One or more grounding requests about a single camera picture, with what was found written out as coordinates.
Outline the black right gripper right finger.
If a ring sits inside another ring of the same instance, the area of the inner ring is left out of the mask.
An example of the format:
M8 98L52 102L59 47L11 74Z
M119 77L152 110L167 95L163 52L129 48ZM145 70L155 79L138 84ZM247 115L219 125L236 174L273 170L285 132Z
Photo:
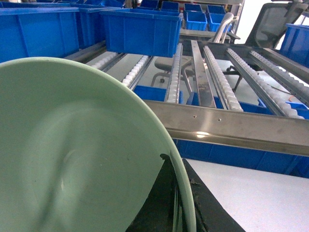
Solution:
M224 210L186 159L183 159L193 194L198 232L243 232Z

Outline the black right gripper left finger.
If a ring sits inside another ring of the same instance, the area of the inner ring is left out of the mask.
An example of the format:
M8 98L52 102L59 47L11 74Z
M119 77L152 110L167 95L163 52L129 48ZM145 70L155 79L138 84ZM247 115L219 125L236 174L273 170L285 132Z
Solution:
M142 208L128 232L171 232L174 224L177 180L170 156L161 154L163 165Z

